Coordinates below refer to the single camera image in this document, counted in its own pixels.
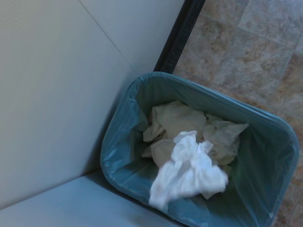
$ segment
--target crumpled tissue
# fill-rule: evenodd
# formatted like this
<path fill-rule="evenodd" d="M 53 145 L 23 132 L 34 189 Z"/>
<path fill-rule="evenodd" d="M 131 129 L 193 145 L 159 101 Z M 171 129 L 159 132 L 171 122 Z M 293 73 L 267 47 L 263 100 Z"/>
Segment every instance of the crumpled tissue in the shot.
<path fill-rule="evenodd" d="M 181 132 L 174 138 L 175 147 L 153 182 L 149 203 L 159 209 L 171 201 L 200 193 L 211 196 L 223 192 L 227 174 L 207 155 L 213 144 L 196 143 L 196 131 Z"/>

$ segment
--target crumpled paper towel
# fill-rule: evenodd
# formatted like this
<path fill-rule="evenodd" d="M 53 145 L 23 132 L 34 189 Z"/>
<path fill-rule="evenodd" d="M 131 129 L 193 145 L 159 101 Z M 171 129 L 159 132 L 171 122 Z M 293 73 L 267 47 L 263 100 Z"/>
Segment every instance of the crumpled paper towel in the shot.
<path fill-rule="evenodd" d="M 201 149 L 204 149 L 204 147 L 200 147 L 199 152 L 197 151 L 196 153 L 201 154 L 201 157 L 196 159 L 201 160 L 202 157 L 207 156 L 207 159 L 204 159 L 208 161 L 206 163 L 209 163 L 210 161 L 210 164 L 212 166 L 216 166 L 216 169 L 220 167 L 220 172 L 224 171 L 229 175 L 231 168 L 228 164 L 231 163 L 238 154 L 240 133 L 248 127 L 248 124 L 235 124 L 229 121 L 224 121 L 222 118 L 215 115 L 204 114 L 203 111 L 195 110 L 179 101 L 174 101 L 168 105 L 153 107 L 151 119 L 152 125 L 143 133 L 143 140 L 146 142 L 154 141 L 154 143 L 145 150 L 142 157 L 152 157 L 155 164 L 160 169 L 160 176 L 158 176 L 160 178 L 157 177 L 158 183 L 156 185 L 159 187 L 161 183 L 164 184 L 162 188 L 165 188 L 165 193 L 161 193 L 161 196 L 168 196 L 167 199 L 163 200 L 164 203 L 166 203 L 166 200 L 170 201 L 173 198 L 180 198 L 180 196 L 187 197 L 187 194 L 195 194 L 195 191 L 190 191 L 187 194 L 184 192 L 188 185 L 195 181 L 194 177 L 201 178 L 199 173 L 196 173 L 195 171 L 202 171 L 203 168 L 199 168 L 199 165 L 192 167 L 192 165 L 190 165 L 191 162 L 187 162 L 189 158 L 185 157 L 186 155 L 193 157 L 192 152 L 196 151 L 197 148 L 192 148 L 192 144 L 186 144 L 187 148 L 180 148 L 181 145 L 185 146 L 184 144 L 179 144 L 185 137 L 190 136 L 191 138 L 195 138 L 195 143 L 196 141 L 204 141 L 204 143 L 201 143 L 204 144 L 204 146 L 205 143 L 212 144 L 212 148 L 202 153 L 200 151 Z M 174 157 L 176 155 L 181 155 L 182 158 Z M 187 161 L 184 161 L 181 166 L 178 166 L 180 164 L 180 160 Z M 180 173 L 178 175 L 174 175 L 175 173 L 172 173 L 177 170 L 182 173 L 184 169 L 187 170 L 185 167 L 188 166 L 191 167 L 185 175 Z M 171 180 L 174 183 L 170 183 L 170 186 L 167 186 L 166 183 Z M 204 179 L 204 182 L 210 184 L 211 180 L 207 181 Z M 217 193 L 217 190 L 205 190 L 204 192 L 201 191 L 198 193 L 202 193 L 206 199 L 209 199 Z"/>
<path fill-rule="evenodd" d="M 227 174 L 207 155 L 213 144 L 196 143 L 196 131 L 181 132 L 174 138 L 176 145 L 153 182 L 149 204 L 162 209 L 172 200 L 204 193 L 206 197 L 223 192 Z"/>

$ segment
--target black baseboard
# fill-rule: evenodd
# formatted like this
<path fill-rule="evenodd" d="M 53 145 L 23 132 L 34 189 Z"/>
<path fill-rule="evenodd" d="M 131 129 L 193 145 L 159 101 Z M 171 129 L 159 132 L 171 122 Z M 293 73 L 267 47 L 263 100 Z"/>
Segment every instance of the black baseboard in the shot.
<path fill-rule="evenodd" d="M 204 3 L 205 0 L 184 1 L 154 71 L 174 71 Z"/>

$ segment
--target plastic liner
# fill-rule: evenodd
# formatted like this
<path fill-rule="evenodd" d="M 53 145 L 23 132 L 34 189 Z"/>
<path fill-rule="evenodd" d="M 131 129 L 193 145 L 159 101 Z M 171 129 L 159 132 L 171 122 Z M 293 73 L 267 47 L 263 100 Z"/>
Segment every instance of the plastic liner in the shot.
<path fill-rule="evenodd" d="M 101 167 L 119 191 L 148 205 L 158 168 L 141 154 L 153 106 L 179 100 L 197 110 L 250 126 L 241 134 L 223 193 L 171 202 L 162 210 L 192 227 L 269 227 L 299 157 L 292 128 L 279 117 L 173 75 L 153 72 L 135 80 L 124 94 L 102 143 Z"/>

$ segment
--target floor tile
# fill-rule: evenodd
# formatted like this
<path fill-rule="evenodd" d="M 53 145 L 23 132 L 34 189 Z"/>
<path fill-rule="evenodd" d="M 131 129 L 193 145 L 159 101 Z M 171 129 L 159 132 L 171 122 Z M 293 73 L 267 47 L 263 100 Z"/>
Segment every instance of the floor tile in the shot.
<path fill-rule="evenodd" d="M 237 29 L 214 83 L 269 103 L 290 56 L 288 48 Z"/>
<path fill-rule="evenodd" d="M 301 193 L 301 188 L 293 184 L 289 185 L 275 220 L 276 226 L 285 226 L 288 224 Z"/>
<path fill-rule="evenodd" d="M 303 226 L 303 196 L 300 197 L 297 207 L 294 210 L 293 216 L 290 219 L 291 227 Z"/>
<path fill-rule="evenodd" d="M 173 75 L 175 76 L 179 76 L 179 77 L 182 77 L 184 79 L 188 79 L 194 83 L 197 83 L 197 84 L 200 84 L 202 86 L 205 86 L 205 87 L 210 87 L 211 83 L 205 79 L 202 79 L 202 78 L 199 78 L 195 75 L 192 75 L 188 72 L 185 72 L 183 70 L 181 70 L 180 68 L 176 67 L 174 72 L 173 72 Z"/>
<path fill-rule="evenodd" d="M 303 119 L 303 54 L 293 54 L 273 105 Z"/>
<path fill-rule="evenodd" d="M 211 80 L 232 37 L 231 26 L 199 15 L 177 66 Z"/>
<path fill-rule="evenodd" d="M 237 25 L 249 0 L 206 0 L 202 13 L 229 25 Z"/>
<path fill-rule="evenodd" d="M 303 1 L 251 0 L 239 27 L 288 47 L 295 47 L 303 30 Z"/>

